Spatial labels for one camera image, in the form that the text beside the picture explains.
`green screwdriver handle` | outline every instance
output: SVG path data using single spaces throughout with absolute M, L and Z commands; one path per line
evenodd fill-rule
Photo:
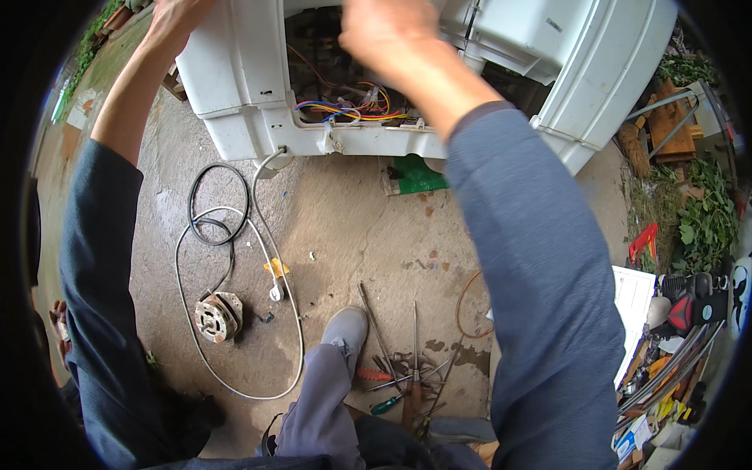
M 400 398 L 402 398 L 402 395 L 397 395 L 386 400 L 385 402 L 379 403 L 378 405 L 371 408 L 371 414 L 373 416 L 378 416 L 379 414 L 386 413 L 392 406 L 394 406 L 399 401 Z

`concrete floor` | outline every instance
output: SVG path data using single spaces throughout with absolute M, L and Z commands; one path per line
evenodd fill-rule
M 80 135 L 70 136 L 62 124 L 48 129 L 38 162 L 42 213 L 38 309 L 61 297 L 57 259 L 61 222 L 80 148 L 117 72 L 145 32 L 139 23 L 110 41 L 84 75 L 77 95 L 93 90 L 96 98 Z M 155 99 L 141 145 L 138 167 L 144 184 L 138 206 L 132 256 L 131 294 L 139 335 L 152 350 L 168 382 L 182 392 L 214 394 L 227 412 L 202 456 L 240 457 L 252 453 L 271 418 L 295 400 L 299 387 L 274 401 L 251 401 L 225 389 L 211 377 L 197 354 L 180 304 L 174 278 L 173 253 L 186 225 L 190 184 L 209 162 L 220 161 L 212 140 L 188 102 L 161 89 Z M 250 180 L 250 162 L 232 163 Z M 621 187 L 623 157 L 613 144 L 583 168 L 577 181 L 605 233 L 612 262 L 626 258 L 626 205 Z M 239 183 L 224 170 L 212 170 L 199 188 L 197 210 L 215 205 L 240 208 Z M 459 333 L 454 307 L 462 286 L 478 268 L 472 241 L 451 190 L 418 195 L 384 195 L 374 157 L 326 156 L 298 158 L 277 177 L 259 183 L 259 203 L 269 221 L 285 263 L 290 267 L 300 314 L 304 316 L 305 348 L 318 344 L 328 319 L 346 305 L 360 305 L 356 283 L 368 290 L 381 334 L 390 351 L 412 350 L 412 302 L 418 306 L 420 347 L 436 362 L 450 358 Z M 226 214 L 229 225 L 238 217 Z M 246 326 L 234 347 L 202 342 L 217 373 L 240 390 L 259 396 L 285 390 L 294 378 L 299 347 L 289 302 L 273 305 L 262 252 L 249 231 L 235 243 L 236 266 L 223 290 L 244 303 Z M 309 257 L 314 253 L 315 261 Z M 226 247 L 206 247 L 188 235 L 180 249 L 180 268 L 189 306 L 226 268 Z M 420 260 L 428 269 L 419 266 Z M 484 314 L 488 295 L 475 283 L 463 302 L 468 330 L 488 327 Z M 262 324 L 250 312 L 274 314 Z M 465 341 L 443 396 L 439 414 L 461 417 L 487 415 L 490 336 Z M 377 353 L 368 337 L 363 364 Z M 59 363 L 57 374 L 64 379 Z M 346 402 L 368 408 L 393 394 L 360 392 L 356 380 Z M 399 420 L 401 407 L 385 415 Z

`person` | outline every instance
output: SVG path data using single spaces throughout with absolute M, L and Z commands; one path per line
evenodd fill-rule
M 213 3 L 159 1 L 71 184 L 60 253 L 72 344 L 65 361 L 92 449 L 110 468 L 457 468 L 396 425 L 349 417 L 342 399 L 367 334 L 357 308 L 336 314 L 306 354 L 308 373 L 274 455 L 175 462 L 129 295 L 143 180 L 136 164 L 162 78 Z M 341 46 L 403 93 L 447 146 L 446 177 L 477 248 L 502 350 L 493 468 L 615 468 L 624 332 L 608 249 L 576 183 L 523 114 L 439 39 L 431 4 L 347 0 L 343 8 Z

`blue sleeve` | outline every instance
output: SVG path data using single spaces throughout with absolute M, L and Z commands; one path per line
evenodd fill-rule
M 502 358 L 493 468 L 616 468 L 624 329 L 608 248 L 577 184 L 514 109 L 471 113 L 446 175 L 490 292 Z
M 89 140 L 68 197 L 60 277 L 86 436 L 109 468 L 173 459 L 147 379 L 128 291 L 139 170 Z

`gray sneaker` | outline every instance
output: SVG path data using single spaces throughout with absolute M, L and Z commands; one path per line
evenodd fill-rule
M 321 344 L 334 344 L 347 363 L 350 380 L 355 377 L 355 363 L 368 335 L 368 318 L 358 307 L 345 307 L 326 324 Z

